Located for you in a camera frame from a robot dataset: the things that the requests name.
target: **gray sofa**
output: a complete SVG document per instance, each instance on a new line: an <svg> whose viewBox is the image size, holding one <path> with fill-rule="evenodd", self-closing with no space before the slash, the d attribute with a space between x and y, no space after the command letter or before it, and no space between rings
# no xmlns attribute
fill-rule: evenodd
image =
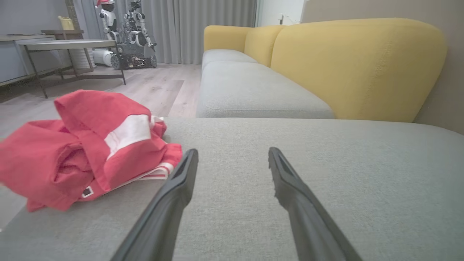
<svg viewBox="0 0 464 261"><path fill-rule="evenodd" d="M196 116L334 118L316 95L235 50L204 53Z"/></svg>
<svg viewBox="0 0 464 261"><path fill-rule="evenodd" d="M281 149L363 260L464 260L464 136L359 120L166 119L200 162L174 260L297 260L267 151ZM22 210L1 260L109 260L162 185L134 182L69 211Z"/></svg>

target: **yellow backrest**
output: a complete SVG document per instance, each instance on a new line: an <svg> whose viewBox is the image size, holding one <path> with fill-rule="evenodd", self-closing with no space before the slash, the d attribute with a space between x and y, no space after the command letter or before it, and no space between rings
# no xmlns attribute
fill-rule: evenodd
<svg viewBox="0 0 464 261"><path fill-rule="evenodd" d="M250 29L246 35L245 54L260 64L270 67L274 42L284 27L264 26Z"/></svg>
<svg viewBox="0 0 464 261"><path fill-rule="evenodd" d="M271 68L324 100L336 118L412 122L446 50L437 28L415 20L316 22L280 31Z"/></svg>
<svg viewBox="0 0 464 261"><path fill-rule="evenodd" d="M203 35L203 50L230 49L245 51L245 39L251 27L207 26Z"/></svg>

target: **red cloth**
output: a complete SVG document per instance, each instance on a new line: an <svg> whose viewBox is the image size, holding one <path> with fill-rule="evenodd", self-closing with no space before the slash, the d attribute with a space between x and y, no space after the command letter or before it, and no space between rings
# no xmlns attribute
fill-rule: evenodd
<svg viewBox="0 0 464 261"><path fill-rule="evenodd" d="M98 7L100 4L114 4L114 1L110 1L110 0L97 0L97 5L95 5L95 7Z"/></svg>
<svg viewBox="0 0 464 261"><path fill-rule="evenodd" d="M0 143L0 182L27 197L29 211L167 178L181 160L181 146L161 138L164 122L120 93L75 91L55 107L62 120L28 122Z"/></svg>

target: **sofa armrest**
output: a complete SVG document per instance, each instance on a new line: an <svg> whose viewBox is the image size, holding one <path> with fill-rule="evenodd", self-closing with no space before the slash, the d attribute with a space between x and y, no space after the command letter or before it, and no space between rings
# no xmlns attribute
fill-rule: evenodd
<svg viewBox="0 0 464 261"><path fill-rule="evenodd" d="M246 34L251 27L207 26L204 36L204 51L210 49L229 49L245 51Z"/></svg>

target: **coffee table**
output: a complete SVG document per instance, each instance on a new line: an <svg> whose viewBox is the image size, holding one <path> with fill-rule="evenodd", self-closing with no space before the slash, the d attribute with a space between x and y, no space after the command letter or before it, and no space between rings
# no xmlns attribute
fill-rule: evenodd
<svg viewBox="0 0 464 261"><path fill-rule="evenodd" d="M100 40L100 39L73 39L73 40L52 40L52 41L41 41L41 42L34 42L34 43L25 43L24 48L26 49L27 56L32 64L32 68L34 69L34 76L42 89L42 92L45 95L45 98L48 98L48 95L45 91L46 87L51 87L55 85L75 82L83 79L114 79L114 78L122 78L124 81L124 85L126 85L126 78L124 77L124 71L121 69L121 74L101 74L101 75L81 75L77 72L76 68L71 59L71 66L59 68L57 69L58 73L61 76L61 80L55 81L52 85L44 86L42 81L40 80L40 76L37 73L37 69L34 65L34 61L31 58L32 52L44 52L44 51L52 51L52 50L67 50L69 56L71 57L70 49L83 49L85 55L87 57L87 61L89 62L89 66L92 68L92 63L90 61L90 56L87 51L87 48L102 48L102 47L114 47L116 55L119 57L119 51L116 48L116 42L113 40ZM63 77L62 71L73 69L75 77L65 79Z"/></svg>

